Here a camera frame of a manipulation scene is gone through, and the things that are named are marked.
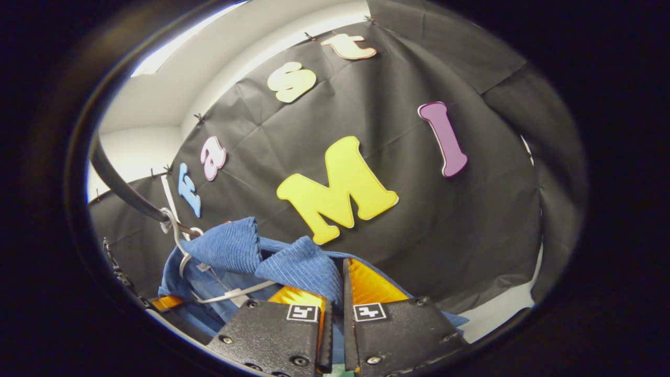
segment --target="screw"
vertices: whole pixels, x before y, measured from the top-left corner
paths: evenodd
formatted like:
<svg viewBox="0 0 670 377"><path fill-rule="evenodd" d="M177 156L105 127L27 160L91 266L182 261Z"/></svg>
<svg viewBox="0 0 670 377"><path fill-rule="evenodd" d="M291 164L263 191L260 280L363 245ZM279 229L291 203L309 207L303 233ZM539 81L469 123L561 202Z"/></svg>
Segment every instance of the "screw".
<svg viewBox="0 0 670 377"><path fill-rule="evenodd" d="M258 371L260 371L260 372L263 371L263 370L261 369L261 367L259 367L258 365L254 365L254 364L252 364L252 363L246 363L245 365L248 366L248 367L250 367L251 369L255 369L255 370L258 370Z"/></svg>
<svg viewBox="0 0 670 377"><path fill-rule="evenodd" d="M442 338L442 341L440 343L446 343L446 342L450 341L451 339L453 339L455 336L456 336L456 334L447 335L447 336Z"/></svg>
<svg viewBox="0 0 670 377"><path fill-rule="evenodd" d="M377 364L381 363L381 358L378 357L378 356L373 356L371 358L368 358L368 360L366 362L370 365L377 365Z"/></svg>
<svg viewBox="0 0 670 377"><path fill-rule="evenodd" d="M305 366L310 363L309 360L303 358L302 356L296 356L293 358L292 362L297 366Z"/></svg>
<svg viewBox="0 0 670 377"><path fill-rule="evenodd" d="M430 302L429 298L421 297L420 299L417 300L417 306L422 307L422 306L428 305L429 302Z"/></svg>

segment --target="white ceiling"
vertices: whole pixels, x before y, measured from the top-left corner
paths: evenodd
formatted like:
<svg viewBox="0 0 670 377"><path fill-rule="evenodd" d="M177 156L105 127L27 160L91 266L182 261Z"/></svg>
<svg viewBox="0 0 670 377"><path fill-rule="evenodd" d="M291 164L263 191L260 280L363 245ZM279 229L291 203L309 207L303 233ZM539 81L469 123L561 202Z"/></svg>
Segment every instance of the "white ceiling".
<svg viewBox="0 0 670 377"><path fill-rule="evenodd" d="M339 10L331 12L331 7ZM191 117L189 110L202 106L206 106L206 110L215 101L216 98L203 99L202 91L207 88L210 96L218 97L222 85L235 77L227 72L223 75L228 79L225 80L220 73L225 72L224 68L231 61L237 62L233 65L239 72L239 57L248 56L254 50L251 46L263 41L267 51L268 44L286 39L278 30L294 33L295 27L301 28L306 20L323 24L325 17L341 17L352 11L360 15L362 9L367 10L365 0L249 1L191 37L157 73L130 78L107 109L100 123L100 133L137 127L178 127ZM215 77L218 83L212 82ZM196 99L200 107L194 107Z"/></svg>

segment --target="blue cloth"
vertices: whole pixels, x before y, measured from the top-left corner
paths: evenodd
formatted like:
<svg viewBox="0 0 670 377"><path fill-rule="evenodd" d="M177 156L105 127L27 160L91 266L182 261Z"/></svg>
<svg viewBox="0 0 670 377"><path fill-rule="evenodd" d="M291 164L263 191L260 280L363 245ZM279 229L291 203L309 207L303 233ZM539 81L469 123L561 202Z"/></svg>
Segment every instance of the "blue cloth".
<svg viewBox="0 0 670 377"><path fill-rule="evenodd" d="M309 237L301 237L292 244L260 237L253 217L214 227L192 241L183 241L182 247L192 256L192 260L184 268L184 278L179 276L182 253L175 248L165 263L163 280L158 291L160 295L174 294L186 301L192 301L190 286L193 286L198 294L208 295L201 296L202 299L209 299L232 288L244 289L265 280L272 280L326 297L336 308L342 309L342 280L334 260L352 258L380 274L408 297L412 297L365 260L352 254L324 252ZM272 255L263 260L263 252ZM197 268L199 263L211 266L212 271L200 271ZM278 289L274 285L249 296L267 300ZM218 301L211 305L225 321L237 311L235 304L230 301ZM443 313L455 327L468 321L461 316Z"/></svg>

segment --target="black fabric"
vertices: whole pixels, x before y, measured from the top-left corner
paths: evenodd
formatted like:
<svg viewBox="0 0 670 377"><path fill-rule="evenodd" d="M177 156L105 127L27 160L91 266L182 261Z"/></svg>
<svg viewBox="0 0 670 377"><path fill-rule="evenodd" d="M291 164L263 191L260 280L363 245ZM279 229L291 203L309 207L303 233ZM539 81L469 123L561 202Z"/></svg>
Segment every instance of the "black fabric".
<svg viewBox="0 0 670 377"><path fill-rule="evenodd" d="M423 0L368 0L375 23L417 42L457 72L529 144L543 210L543 261L532 294L542 299L567 265L588 198L586 153L548 80L504 42Z"/></svg>
<svg viewBox="0 0 670 377"><path fill-rule="evenodd" d="M168 207L159 176L129 183L158 208ZM106 237L114 259L135 286L138 295L153 298L163 277L163 267L172 249L172 234L164 234L160 224L107 191L88 204L96 238L102 247Z"/></svg>
<svg viewBox="0 0 670 377"><path fill-rule="evenodd" d="M320 45L339 33L363 36L360 45L376 48L377 55L346 60ZM313 70L317 83L285 104L267 87L267 77L289 61ZM521 58L511 61L515 68L523 66ZM476 307L529 281L540 244L539 191L527 151L514 127L480 96L510 75L507 68L475 87L434 51L389 32L379 21L350 25L289 48L219 98L204 115L205 123L187 137L173 169L187 164L202 210L196 218L177 195L173 174L169 182L180 219L206 230L255 216L264 237L292 242L311 236L290 203L277 198L276 189L293 173L327 185L326 149L353 135L371 170L400 200L370 221L356 219L354 228L340 227L340 237L323 248L368 260L445 311ZM441 175L438 143L417 115L420 105L433 101L447 105L469 159L451 178ZM210 182L200 149L212 135L226 148L228 160Z"/></svg>

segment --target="blue corduroy fabric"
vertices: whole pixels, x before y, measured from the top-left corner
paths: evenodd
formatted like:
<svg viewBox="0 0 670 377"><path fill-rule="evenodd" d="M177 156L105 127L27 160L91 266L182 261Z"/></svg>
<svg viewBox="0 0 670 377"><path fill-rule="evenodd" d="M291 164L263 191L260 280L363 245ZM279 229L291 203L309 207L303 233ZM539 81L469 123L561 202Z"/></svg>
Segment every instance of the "blue corduroy fabric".
<svg viewBox="0 0 670 377"><path fill-rule="evenodd" d="M183 241L182 247L198 262L237 274L254 274L249 276L253 280L262 278L306 290L326 297L339 309L344 304L342 280L333 259L354 258L412 297L386 274L352 254L324 252L308 237L301 237L292 244L259 237L253 217L214 227L193 241ZM263 261L261 250L274 255ZM159 294L175 294L189 301L192 300L189 283L179 276L181 258L181 252L175 248L165 263ZM200 275L189 274L187 277L192 280L196 276ZM465 317L443 313L455 327L468 322Z"/></svg>
<svg viewBox="0 0 670 377"><path fill-rule="evenodd" d="M344 304L335 263L309 237L299 238L264 260L255 275L327 297L335 307Z"/></svg>
<svg viewBox="0 0 670 377"><path fill-rule="evenodd" d="M256 219L247 217L206 231L182 247L194 258L235 274L253 274L262 262Z"/></svg>

